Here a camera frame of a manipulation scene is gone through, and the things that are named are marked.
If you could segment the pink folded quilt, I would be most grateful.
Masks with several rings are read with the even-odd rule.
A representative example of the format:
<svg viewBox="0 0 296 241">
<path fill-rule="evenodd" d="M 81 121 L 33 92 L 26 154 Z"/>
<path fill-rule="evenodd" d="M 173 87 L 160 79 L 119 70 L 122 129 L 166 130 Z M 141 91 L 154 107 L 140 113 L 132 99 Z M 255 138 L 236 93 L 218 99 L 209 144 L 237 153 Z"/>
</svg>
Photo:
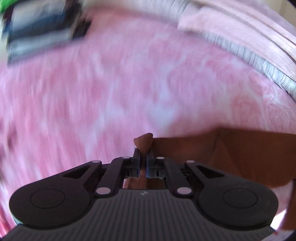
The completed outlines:
<svg viewBox="0 0 296 241">
<path fill-rule="evenodd" d="M 295 35 L 241 1 L 191 1 L 178 28 L 240 44 L 295 79 Z"/>
</svg>

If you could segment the grey striped duvet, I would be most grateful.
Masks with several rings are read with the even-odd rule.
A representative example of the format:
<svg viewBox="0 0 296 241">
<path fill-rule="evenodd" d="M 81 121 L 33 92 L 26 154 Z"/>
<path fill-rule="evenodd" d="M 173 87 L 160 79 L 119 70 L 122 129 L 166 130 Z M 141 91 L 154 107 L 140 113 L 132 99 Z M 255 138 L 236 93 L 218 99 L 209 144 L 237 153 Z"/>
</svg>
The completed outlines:
<svg viewBox="0 0 296 241">
<path fill-rule="evenodd" d="M 172 21 L 175 21 L 177 24 L 181 15 L 184 13 L 186 7 L 191 1 L 134 1 L 135 8 L 140 11 L 145 11 L 147 13 L 155 14 L 158 16 L 163 16 Z M 259 11 L 255 6 L 241 1 L 242 3 L 247 4 Z M 290 30 L 283 23 L 278 23 L 277 20 L 269 15 L 265 15 L 277 24 L 282 26 L 284 29 L 288 30 L 290 33 L 295 35 L 294 30 Z M 282 71 L 274 67 L 272 64 L 259 57 L 250 49 L 236 44 L 233 41 L 226 40 L 216 34 L 212 33 L 198 33 L 203 38 L 205 38 L 210 43 L 216 45 L 217 47 L 237 56 L 239 59 L 246 62 L 251 67 L 255 68 L 257 71 L 265 75 L 267 78 L 274 81 L 280 88 L 285 90 L 290 96 L 295 97 L 295 79 L 290 78 Z"/>
</svg>

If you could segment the brown long-sleeve shirt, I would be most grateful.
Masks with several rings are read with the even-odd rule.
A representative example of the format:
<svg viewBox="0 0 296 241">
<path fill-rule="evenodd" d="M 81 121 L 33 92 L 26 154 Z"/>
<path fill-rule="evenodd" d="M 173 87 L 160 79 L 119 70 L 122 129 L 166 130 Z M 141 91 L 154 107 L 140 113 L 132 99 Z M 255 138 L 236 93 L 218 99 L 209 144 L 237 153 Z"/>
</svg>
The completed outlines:
<svg viewBox="0 0 296 241">
<path fill-rule="evenodd" d="M 217 128 L 195 136 L 155 138 L 146 133 L 133 140 L 142 155 L 169 157 L 182 164 L 194 160 L 263 184 L 276 192 L 280 224 L 295 230 L 295 135 L 258 130 Z"/>
</svg>

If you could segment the pink floral bed blanket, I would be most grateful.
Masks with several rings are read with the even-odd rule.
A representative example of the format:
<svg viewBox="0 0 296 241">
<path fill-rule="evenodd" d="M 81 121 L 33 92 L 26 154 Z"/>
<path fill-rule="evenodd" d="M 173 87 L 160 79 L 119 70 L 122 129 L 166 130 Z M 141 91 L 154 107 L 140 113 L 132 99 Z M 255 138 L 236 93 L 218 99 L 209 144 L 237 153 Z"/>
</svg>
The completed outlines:
<svg viewBox="0 0 296 241">
<path fill-rule="evenodd" d="M 175 24 L 93 9 L 87 36 L 1 63 L 1 235 L 14 191 L 91 160 L 133 152 L 133 139 L 219 125 L 295 133 L 295 102 L 237 57 Z"/>
</svg>

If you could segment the dark storage crate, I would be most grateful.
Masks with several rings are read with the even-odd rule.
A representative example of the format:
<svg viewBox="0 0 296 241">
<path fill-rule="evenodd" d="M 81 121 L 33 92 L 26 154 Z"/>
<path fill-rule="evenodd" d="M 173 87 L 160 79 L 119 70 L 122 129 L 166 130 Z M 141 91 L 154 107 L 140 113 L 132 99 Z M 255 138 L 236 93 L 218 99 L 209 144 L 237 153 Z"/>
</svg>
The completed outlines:
<svg viewBox="0 0 296 241">
<path fill-rule="evenodd" d="M 86 35 L 79 1 L 1 1 L 1 54 L 8 63 Z"/>
</svg>

